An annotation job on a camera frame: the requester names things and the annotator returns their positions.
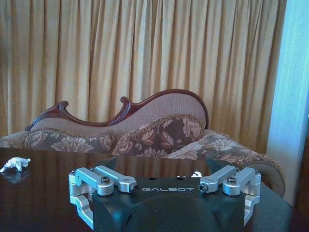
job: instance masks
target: sofa backrest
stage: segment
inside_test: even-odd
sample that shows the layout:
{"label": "sofa backrest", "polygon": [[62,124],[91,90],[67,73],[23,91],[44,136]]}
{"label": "sofa backrest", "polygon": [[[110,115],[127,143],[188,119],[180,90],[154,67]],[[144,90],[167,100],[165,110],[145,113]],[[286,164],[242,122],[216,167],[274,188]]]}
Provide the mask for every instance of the sofa backrest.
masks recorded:
{"label": "sofa backrest", "polygon": [[122,97],[123,107],[110,121],[91,123],[81,121],[72,116],[62,101],[37,117],[25,130],[56,129],[75,134],[93,135],[112,130],[118,141],[126,133],[172,114],[190,114],[200,120],[204,128],[208,128],[208,113],[204,102],[196,94],[180,89],[159,92],[140,103],[131,103]]}

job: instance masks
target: upholstered sofa back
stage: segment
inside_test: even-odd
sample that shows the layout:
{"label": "upholstered sofa back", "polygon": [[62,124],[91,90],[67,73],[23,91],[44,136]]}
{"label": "upholstered sofa back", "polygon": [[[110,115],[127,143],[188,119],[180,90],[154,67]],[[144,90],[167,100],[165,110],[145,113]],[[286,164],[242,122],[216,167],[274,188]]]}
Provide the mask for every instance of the upholstered sofa back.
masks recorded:
{"label": "upholstered sofa back", "polygon": [[141,125],[172,114],[190,114],[198,118],[204,128],[208,126],[205,108],[197,98],[183,93],[169,93],[151,100],[132,115],[114,125],[89,126],[64,118],[48,117],[35,123],[31,131],[51,128],[75,134],[93,135],[112,130],[118,141],[123,135]]}

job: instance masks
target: wooden trim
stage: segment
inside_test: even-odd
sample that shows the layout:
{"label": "wooden trim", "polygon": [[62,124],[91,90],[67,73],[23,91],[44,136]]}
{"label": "wooden trim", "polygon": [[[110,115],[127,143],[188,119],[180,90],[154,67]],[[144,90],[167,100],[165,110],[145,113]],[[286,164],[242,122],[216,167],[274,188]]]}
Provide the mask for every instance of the wooden trim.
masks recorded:
{"label": "wooden trim", "polygon": [[111,120],[108,120],[108,121],[105,121],[105,122],[88,122],[88,121],[80,120],[80,119],[74,117],[73,115],[71,115],[67,111],[67,106],[69,105],[69,103],[67,101],[62,101],[62,102],[59,102],[58,104],[52,106],[51,108],[47,109],[43,113],[41,113],[37,118],[34,119],[31,126],[27,126],[25,128],[25,130],[30,131],[32,129],[32,127],[36,123],[38,123],[40,120],[42,120],[44,118],[53,118],[53,117],[63,118],[63,119],[70,120],[70,121],[73,121],[75,123],[86,125],[86,126],[108,127],[108,126],[111,126],[111,125],[115,125],[115,124],[125,120],[126,118],[130,117],[132,114],[137,112],[139,109],[141,109],[146,104],[153,101],[154,99],[156,99],[160,96],[166,95],[166,94],[171,94],[171,93],[187,94],[187,95],[190,95],[190,96],[196,98],[199,101],[199,103],[202,105],[202,107],[205,111],[205,118],[206,118],[205,128],[206,129],[208,128],[208,111],[207,111],[206,105],[203,102],[203,100],[197,94],[195,94],[191,91],[188,91],[188,90],[169,89],[169,90],[164,90],[164,91],[161,91],[159,93],[156,93],[156,94],[150,96],[149,98],[147,98],[146,100],[144,100],[140,103],[132,103],[132,102],[130,102],[130,100],[127,97],[122,97],[120,99],[120,101],[122,102],[123,105],[122,105],[122,108],[120,109],[119,113],[116,114],[116,116],[113,117]]}

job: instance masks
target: bolt head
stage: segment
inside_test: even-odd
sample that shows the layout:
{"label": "bolt head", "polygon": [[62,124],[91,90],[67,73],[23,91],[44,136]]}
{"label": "bolt head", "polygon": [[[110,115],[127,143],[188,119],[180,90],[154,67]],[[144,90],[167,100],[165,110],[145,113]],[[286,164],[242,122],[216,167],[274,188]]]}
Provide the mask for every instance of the bolt head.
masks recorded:
{"label": "bolt head", "polygon": [[133,185],[131,187],[131,192],[137,192],[139,190],[139,186],[138,185]]}
{"label": "bolt head", "polygon": [[208,186],[205,184],[200,184],[198,186],[198,190],[201,191],[202,193],[205,193],[208,190]]}
{"label": "bolt head", "polygon": [[110,179],[107,176],[101,177],[101,183],[109,183]]}
{"label": "bolt head", "polygon": [[237,182],[237,179],[235,178],[235,177],[229,177],[228,179],[227,179],[227,182],[229,183],[229,184],[235,184],[236,182]]}

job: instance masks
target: sofa armrest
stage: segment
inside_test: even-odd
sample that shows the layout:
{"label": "sofa armrest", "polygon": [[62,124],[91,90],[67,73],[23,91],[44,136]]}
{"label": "sofa armrest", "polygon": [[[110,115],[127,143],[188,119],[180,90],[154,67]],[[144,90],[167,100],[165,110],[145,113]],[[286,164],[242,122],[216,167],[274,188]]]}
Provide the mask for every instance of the sofa armrest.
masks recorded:
{"label": "sofa armrest", "polygon": [[0,147],[24,148],[24,141],[29,131],[21,131],[0,138]]}

